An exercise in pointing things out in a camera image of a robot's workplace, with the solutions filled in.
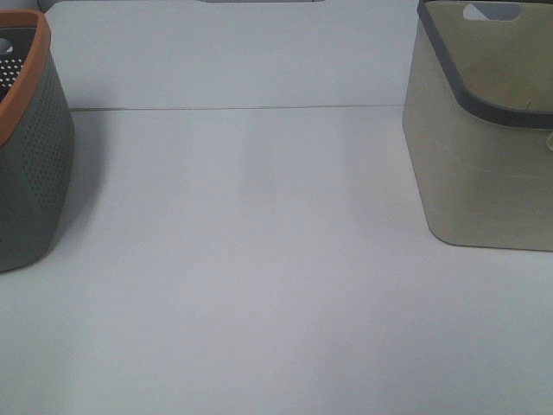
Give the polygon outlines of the grey perforated basket orange rim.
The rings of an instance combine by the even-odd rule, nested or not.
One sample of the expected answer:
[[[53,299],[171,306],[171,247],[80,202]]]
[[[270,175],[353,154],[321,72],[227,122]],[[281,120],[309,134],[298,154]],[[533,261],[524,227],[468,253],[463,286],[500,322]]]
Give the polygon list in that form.
[[[74,124],[37,10],[1,13],[1,270],[43,257],[64,207]]]

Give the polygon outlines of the beige bin grey rim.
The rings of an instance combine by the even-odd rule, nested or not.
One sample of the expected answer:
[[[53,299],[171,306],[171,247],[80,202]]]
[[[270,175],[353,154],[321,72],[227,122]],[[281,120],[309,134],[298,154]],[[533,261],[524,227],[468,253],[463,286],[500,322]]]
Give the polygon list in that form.
[[[429,230],[552,247],[552,4],[421,1],[403,128]]]

